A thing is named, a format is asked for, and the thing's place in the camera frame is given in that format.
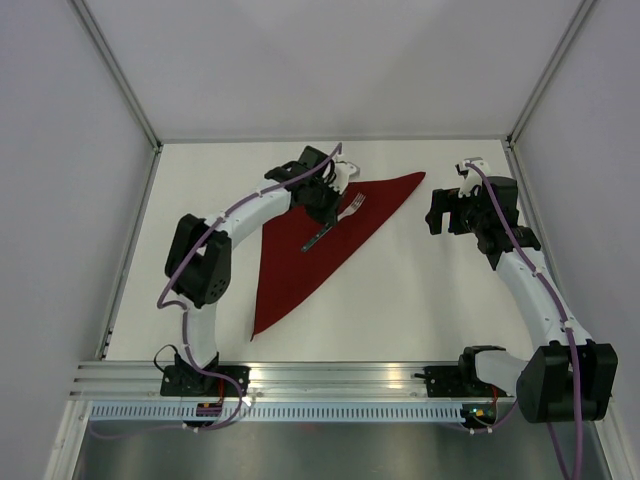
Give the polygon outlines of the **dark red cloth napkin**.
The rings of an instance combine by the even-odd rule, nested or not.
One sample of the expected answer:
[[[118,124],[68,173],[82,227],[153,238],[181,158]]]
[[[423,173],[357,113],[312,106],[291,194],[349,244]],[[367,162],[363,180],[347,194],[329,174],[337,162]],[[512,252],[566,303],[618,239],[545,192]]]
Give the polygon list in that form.
[[[345,210],[359,195],[364,203],[326,233],[302,208],[265,224],[252,335],[266,331],[311,296],[394,215],[425,177],[424,171],[418,171],[350,184],[340,209]]]

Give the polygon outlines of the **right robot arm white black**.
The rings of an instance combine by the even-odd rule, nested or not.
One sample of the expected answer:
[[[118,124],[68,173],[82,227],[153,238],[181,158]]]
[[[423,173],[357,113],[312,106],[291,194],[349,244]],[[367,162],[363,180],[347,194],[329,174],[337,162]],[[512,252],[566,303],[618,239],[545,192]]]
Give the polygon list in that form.
[[[475,236],[514,298],[534,348],[522,360],[503,347],[467,347],[459,357],[457,384],[469,395],[497,387],[516,398],[530,423],[601,420],[618,356],[612,345],[593,340],[561,298],[535,233],[518,222],[517,201],[516,181],[501,176],[432,193],[425,217],[431,234]]]

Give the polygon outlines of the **fork with green handle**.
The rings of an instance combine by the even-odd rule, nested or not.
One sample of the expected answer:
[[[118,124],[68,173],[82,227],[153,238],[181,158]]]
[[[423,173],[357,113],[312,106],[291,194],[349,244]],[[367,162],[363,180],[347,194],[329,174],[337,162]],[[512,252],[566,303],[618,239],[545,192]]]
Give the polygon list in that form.
[[[344,220],[345,218],[355,214],[362,204],[366,200],[366,195],[358,193],[353,201],[337,216],[337,222]],[[325,225],[320,231],[318,231],[312,238],[310,238],[301,248],[302,253],[309,251],[324,235],[326,235],[332,226]]]

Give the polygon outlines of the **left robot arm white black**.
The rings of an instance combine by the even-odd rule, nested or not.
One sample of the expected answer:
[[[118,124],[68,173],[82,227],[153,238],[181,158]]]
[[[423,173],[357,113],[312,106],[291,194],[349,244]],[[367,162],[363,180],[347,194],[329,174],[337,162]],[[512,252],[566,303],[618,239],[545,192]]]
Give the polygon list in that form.
[[[227,209],[179,220],[164,267],[168,281],[156,307],[182,311],[177,353],[189,365],[183,383],[195,395],[209,395],[218,384],[216,310],[231,283],[234,249],[296,208],[323,226],[335,225],[346,189],[359,173],[341,155],[341,144],[329,154],[306,146],[298,159],[266,172],[252,192]]]

